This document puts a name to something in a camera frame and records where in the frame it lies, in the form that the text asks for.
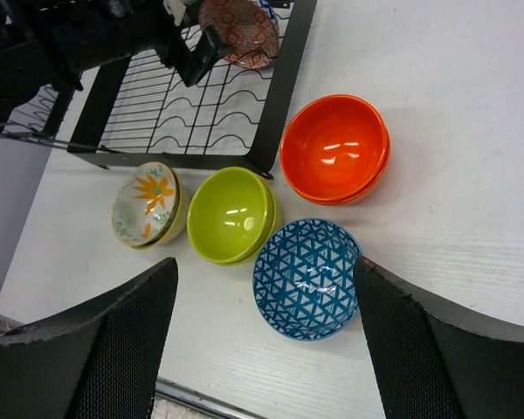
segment bowl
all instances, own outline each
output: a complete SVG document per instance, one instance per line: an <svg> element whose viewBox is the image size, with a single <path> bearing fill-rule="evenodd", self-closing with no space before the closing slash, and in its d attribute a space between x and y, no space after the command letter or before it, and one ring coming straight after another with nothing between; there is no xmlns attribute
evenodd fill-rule
<svg viewBox="0 0 524 419"><path fill-rule="evenodd" d="M178 237L184 230L184 227L186 227L186 219L189 214L190 196L176 172L172 169L171 171L173 172L173 176L176 179L176 185L178 190L178 204L176 207L175 215L170 220L170 223L166 224L165 228L162 230L158 237L156 237L153 241L144 244L143 246L136 247L136 249L140 251L145 251L146 249L151 249L152 247L158 245L167 244L171 240Z"/></svg>
<svg viewBox="0 0 524 419"><path fill-rule="evenodd" d="M262 181L264 185L266 186L268 193L270 194L273 202L273 220L272 220L272 226L270 228L270 231L268 231L268 234L264 237L264 239L261 241L262 243L260 246L252 251L249 255L245 256L244 259L238 260L237 262L225 264L225 266L236 266L238 264L244 264L246 262L249 262L253 260L264 248L264 245L268 240L270 240L270 237L273 233L275 233L278 229L283 226L283 213L281 212L281 208L279 207L278 200L276 199L276 195L273 193L272 187L268 185L266 182Z"/></svg>
<svg viewBox="0 0 524 419"><path fill-rule="evenodd" d="M362 251L340 225L305 218L278 230L260 252L252 288L262 317L296 340L338 333L356 315L353 270Z"/></svg>
<svg viewBox="0 0 524 419"><path fill-rule="evenodd" d="M272 227L264 182L245 168L224 168L198 189L188 215L190 242L204 258L231 264L247 257Z"/></svg>
<svg viewBox="0 0 524 419"><path fill-rule="evenodd" d="M160 162L136 168L122 183L113 205L111 223L118 240L141 247L159 237L176 212L176 178Z"/></svg>
<svg viewBox="0 0 524 419"><path fill-rule="evenodd" d="M278 57L279 22L266 0L205 0L198 22L233 47L224 58L233 65L258 70Z"/></svg>
<svg viewBox="0 0 524 419"><path fill-rule="evenodd" d="M316 100L293 118L281 142L280 161L299 195L338 203L376 179L389 147L375 108L355 96L336 94Z"/></svg>
<svg viewBox="0 0 524 419"><path fill-rule="evenodd" d="M372 180L372 182L367 185L365 189L358 192L357 194L350 196L344 200L341 201L335 201L335 202L326 202L326 201L311 201L310 199L307 199L308 201L311 201L312 203L318 203L319 205L343 205L348 203L353 203L354 201L358 201L361 198L365 197L371 190L375 188L375 186L380 182L381 178L384 175L384 172L386 171L386 168L388 167L388 162L390 160L390 145L388 147L388 150L386 152L386 157L384 159L383 166L379 169L378 173L376 174L375 179Z"/></svg>

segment green bowl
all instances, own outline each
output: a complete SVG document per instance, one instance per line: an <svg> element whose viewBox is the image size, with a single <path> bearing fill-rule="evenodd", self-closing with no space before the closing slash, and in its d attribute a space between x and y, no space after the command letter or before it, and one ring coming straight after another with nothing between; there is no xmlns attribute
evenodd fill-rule
<svg viewBox="0 0 524 419"><path fill-rule="evenodd" d="M264 240L261 241L261 245L252 251L252 253L245 256L245 258L238 260L237 262L233 262L230 264L225 264L224 266L237 266L238 264L245 264L246 262L250 262L253 260L256 256L259 255L259 253L264 248L266 242L270 240L270 237L272 237L273 233L275 233L277 230L279 230L281 227L283 227L283 214L281 212L281 208L278 205L278 200L276 199L276 195L273 193L272 187L268 185L266 182L264 182L266 189L270 193L270 197L273 201L273 221L272 226L270 230L268 231L268 234L264 237Z"/></svg>
<svg viewBox="0 0 524 419"><path fill-rule="evenodd" d="M215 264L248 257L264 242L274 219L264 182L245 168L224 168L198 189L188 215L190 242Z"/></svg>

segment gray wall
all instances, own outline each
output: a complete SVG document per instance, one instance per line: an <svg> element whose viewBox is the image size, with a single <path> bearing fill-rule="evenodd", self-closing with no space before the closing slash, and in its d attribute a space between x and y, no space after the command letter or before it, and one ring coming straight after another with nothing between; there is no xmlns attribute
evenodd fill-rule
<svg viewBox="0 0 524 419"><path fill-rule="evenodd" d="M0 139L0 289L49 152L47 148Z"/></svg>

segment orange bowl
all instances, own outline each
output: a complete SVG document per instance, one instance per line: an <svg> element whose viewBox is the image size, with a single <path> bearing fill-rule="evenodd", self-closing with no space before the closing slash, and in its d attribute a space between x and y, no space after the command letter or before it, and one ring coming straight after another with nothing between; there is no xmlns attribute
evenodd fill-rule
<svg viewBox="0 0 524 419"><path fill-rule="evenodd" d="M386 152L386 159L384 160L384 164L378 171L376 178L372 180L372 182L367 186L367 188L365 188L364 190L362 190L361 192L359 192L356 195L350 196L342 201L314 201L306 197L304 198L312 203L318 203L319 205L344 205L347 203L353 203L354 201L359 201L361 198L366 196L371 190L373 190L375 186L379 183L379 181L381 180L381 178L384 175L384 172L386 171L386 168L388 167L389 159L390 159L390 145Z"/></svg>
<svg viewBox="0 0 524 419"><path fill-rule="evenodd" d="M316 100L287 127L280 160L291 187L309 201L338 203L361 194L387 159L390 138L380 114L347 94Z"/></svg>

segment orange flower design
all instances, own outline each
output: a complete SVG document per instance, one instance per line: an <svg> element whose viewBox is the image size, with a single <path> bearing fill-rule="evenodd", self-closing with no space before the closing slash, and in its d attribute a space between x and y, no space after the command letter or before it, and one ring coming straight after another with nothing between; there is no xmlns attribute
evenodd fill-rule
<svg viewBox="0 0 524 419"><path fill-rule="evenodd" d="M143 192L142 195L136 196L135 198L149 200L148 207L146 208L147 215L155 208L157 203L160 203L161 206L165 208L165 196L173 196L175 190L169 188L169 181L166 177L163 177L161 181L157 183L157 180L151 177L150 174L146 174L146 176L148 177L146 181L136 177L136 180L141 186L134 186L134 189Z"/></svg>

